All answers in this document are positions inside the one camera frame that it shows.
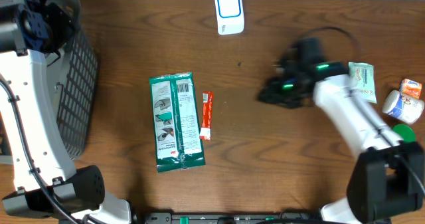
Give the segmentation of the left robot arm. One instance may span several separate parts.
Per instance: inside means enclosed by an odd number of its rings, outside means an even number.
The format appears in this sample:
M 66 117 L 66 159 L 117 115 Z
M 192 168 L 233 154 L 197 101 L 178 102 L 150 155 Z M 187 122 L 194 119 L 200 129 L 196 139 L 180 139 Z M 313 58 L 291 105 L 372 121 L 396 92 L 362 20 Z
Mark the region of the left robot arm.
M 79 0 L 1 0 L 1 121 L 14 169 L 6 214 L 60 223 L 136 223 L 84 152 L 99 64 Z

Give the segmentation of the green lid jar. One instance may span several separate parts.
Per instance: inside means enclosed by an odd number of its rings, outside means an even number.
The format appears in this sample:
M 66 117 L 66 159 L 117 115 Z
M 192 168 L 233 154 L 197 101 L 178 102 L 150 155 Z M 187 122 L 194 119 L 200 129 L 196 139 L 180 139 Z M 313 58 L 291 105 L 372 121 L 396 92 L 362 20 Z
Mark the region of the green lid jar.
M 416 141 L 416 134 L 410 126 L 405 124 L 397 124 L 392 128 L 392 130 L 407 143 Z

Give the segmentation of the orange Kleenex tissue pack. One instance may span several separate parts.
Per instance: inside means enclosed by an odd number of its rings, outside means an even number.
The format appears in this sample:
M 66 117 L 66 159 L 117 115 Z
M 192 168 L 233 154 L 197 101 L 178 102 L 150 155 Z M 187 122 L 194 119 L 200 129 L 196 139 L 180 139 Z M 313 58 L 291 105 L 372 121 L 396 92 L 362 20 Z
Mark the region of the orange Kleenex tissue pack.
M 400 92 L 416 99 L 420 98 L 422 84 L 408 78 L 405 78 L 400 85 Z

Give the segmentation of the red snack package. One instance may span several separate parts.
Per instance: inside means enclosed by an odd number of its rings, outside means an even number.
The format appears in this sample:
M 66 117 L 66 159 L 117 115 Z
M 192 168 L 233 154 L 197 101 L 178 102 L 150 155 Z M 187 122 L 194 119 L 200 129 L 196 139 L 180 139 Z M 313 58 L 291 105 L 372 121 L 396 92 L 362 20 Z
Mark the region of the red snack package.
M 200 139 L 210 140 L 211 139 L 211 121 L 212 121 L 212 109 L 213 109 L 213 92 L 203 92 L 203 121 L 200 131 Z

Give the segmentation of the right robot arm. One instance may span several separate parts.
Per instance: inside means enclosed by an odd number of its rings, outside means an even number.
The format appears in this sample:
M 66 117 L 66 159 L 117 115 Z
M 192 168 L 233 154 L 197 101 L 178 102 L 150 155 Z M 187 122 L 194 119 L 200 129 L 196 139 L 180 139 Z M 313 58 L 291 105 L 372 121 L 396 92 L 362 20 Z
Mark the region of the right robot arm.
M 328 61 L 316 38 L 298 39 L 278 63 L 258 100 L 287 109 L 311 99 L 333 122 L 355 161 L 339 201 L 323 206 L 325 223 L 374 223 L 418 211 L 424 203 L 424 150 L 405 142 L 362 97 L 347 67 Z

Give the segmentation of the white round tub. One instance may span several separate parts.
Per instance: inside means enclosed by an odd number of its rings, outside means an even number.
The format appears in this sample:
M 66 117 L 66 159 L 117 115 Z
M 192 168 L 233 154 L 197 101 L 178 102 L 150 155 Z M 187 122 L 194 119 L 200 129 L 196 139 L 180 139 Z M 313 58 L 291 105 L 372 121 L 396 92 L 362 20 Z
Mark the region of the white round tub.
M 393 90 L 386 98 L 382 112 L 406 124 L 415 123 L 424 110 L 424 101 Z

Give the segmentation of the green white wipes pack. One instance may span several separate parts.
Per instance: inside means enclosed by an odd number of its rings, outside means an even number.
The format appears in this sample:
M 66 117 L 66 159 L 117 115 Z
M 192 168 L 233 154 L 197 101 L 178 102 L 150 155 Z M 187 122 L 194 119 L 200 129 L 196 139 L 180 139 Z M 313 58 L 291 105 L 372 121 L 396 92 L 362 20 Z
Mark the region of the green white wipes pack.
M 355 89 L 367 102 L 376 104 L 374 66 L 363 62 L 349 62 L 349 74 Z

